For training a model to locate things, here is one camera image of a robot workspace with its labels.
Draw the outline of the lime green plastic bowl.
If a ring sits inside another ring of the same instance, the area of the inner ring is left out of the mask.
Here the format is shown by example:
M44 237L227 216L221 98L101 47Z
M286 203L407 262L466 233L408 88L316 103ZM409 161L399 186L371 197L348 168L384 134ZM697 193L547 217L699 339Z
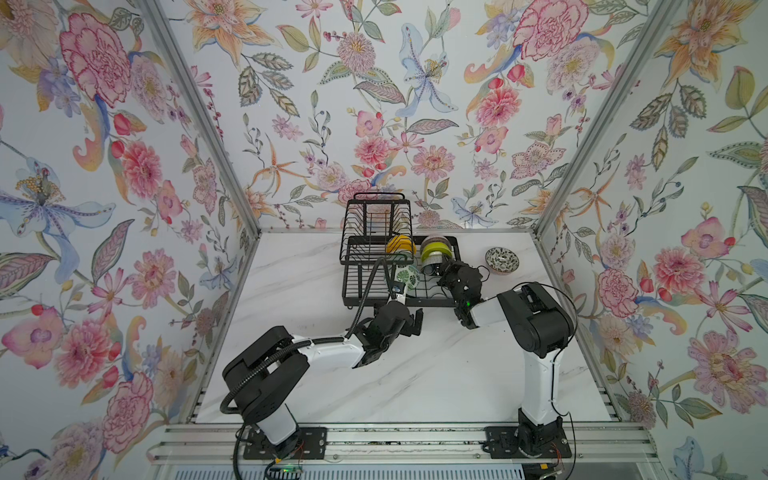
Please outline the lime green plastic bowl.
M447 258L454 257L450 243L442 240L434 240L423 243L420 246L420 254L421 260L423 262L425 262L429 256L434 254L439 254Z

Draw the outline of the green leaf pattern bowl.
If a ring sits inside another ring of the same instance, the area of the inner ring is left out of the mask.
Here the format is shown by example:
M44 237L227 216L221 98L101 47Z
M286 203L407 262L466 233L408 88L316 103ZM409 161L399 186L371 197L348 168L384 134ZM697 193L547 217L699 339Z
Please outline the green leaf pattern bowl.
M405 290L415 290L419 283L420 271L414 265L398 266L395 270L394 280L402 283Z

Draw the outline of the black wire dish rack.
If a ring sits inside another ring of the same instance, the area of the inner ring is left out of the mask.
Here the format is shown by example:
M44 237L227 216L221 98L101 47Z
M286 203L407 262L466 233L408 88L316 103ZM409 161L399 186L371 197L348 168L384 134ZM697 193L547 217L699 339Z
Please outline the black wire dish rack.
M413 255L388 255L385 246L396 235L408 235L415 246ZM413 232L411 203L401 193L355 193L346 205L339 262L344 268L342 300L346 307L383 304L394 282L398 266L414 265L420 271L415 290L408 290L408 306L450 307L453 301L438 285L439 277L426 277L421 272L421 241L426 235ZM454 257L460 260L458 240L446 236Z

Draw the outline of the yellow plastic bowl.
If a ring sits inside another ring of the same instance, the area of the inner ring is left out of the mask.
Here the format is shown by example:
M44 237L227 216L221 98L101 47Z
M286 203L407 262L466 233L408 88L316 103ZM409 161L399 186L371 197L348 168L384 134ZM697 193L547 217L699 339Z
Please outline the yellow plastic bowl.
M408 235L400 234L392 237L385 246L385 252L388 255L407 254L413 255L415 246L412 238Z

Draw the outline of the dark blue patterned bowl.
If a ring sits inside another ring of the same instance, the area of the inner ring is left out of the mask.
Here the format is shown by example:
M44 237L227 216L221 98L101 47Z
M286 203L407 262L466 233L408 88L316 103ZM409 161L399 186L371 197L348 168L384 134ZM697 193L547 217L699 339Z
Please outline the dark blue patterned bowl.
M444 268L450 263L451 258L437 252L429 255L422 261L421 272L426 277L439 277L443 275Z

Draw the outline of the pink striped ceramic bowl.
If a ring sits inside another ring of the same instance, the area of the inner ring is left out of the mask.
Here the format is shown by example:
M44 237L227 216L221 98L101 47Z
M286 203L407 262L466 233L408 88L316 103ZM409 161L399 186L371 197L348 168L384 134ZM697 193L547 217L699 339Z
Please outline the pink striped ceramic bowl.
M431 243L442 243L442 244L445 244L445 245L449 245L450 241L448 240L448 238L446 236L433 234L433 235L426 236L421 241L421 246L426 246L426 245L429 245Z

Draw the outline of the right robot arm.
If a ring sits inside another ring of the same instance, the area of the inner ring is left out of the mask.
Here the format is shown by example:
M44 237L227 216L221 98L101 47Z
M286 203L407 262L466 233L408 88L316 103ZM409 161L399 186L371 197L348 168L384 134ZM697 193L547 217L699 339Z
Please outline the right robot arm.
M515 431L518 449L541 456L564 433L557 406L561 354L575 336L575 324L539 282L524 282L493 297L482 296L482 274L458 260L439 267L438 285L450 293L454 313L467 329L505 323L524 351L523 402Z

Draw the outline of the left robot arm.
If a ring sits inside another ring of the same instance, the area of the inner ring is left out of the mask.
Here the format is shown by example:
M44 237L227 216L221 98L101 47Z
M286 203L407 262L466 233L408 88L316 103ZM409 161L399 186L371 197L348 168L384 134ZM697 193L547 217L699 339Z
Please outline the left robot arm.
M385 297L371 317L362 317L359 305L353 321L342 335L304 338L275 326L255 340L224 368L228 388L219 405L224 415L239 415L243 426L255 429L275 450L293 447L299 441L299 426L286 400L309 371L352 370L378 361L401 336L418 336L423 311L412 313L407 293L416 275L408 267L389 266L380 259L372 267L363 300L373 290L376 275L385 280Z

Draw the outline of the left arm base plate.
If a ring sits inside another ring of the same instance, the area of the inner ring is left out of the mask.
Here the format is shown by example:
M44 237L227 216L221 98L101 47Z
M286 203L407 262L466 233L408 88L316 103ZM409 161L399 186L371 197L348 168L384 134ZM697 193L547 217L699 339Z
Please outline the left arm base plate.
M283 442L274 445L260 430L247 427L240 436L245 460L323 460L328 429L300 426Z

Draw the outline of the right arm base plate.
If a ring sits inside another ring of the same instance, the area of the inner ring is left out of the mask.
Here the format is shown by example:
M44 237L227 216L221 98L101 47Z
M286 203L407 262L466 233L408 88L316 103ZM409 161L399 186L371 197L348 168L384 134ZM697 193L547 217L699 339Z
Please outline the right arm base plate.
M570 441L562 427L541 431L517 425L489 426L484 429L482 449L492 459L558 460L571 459Z

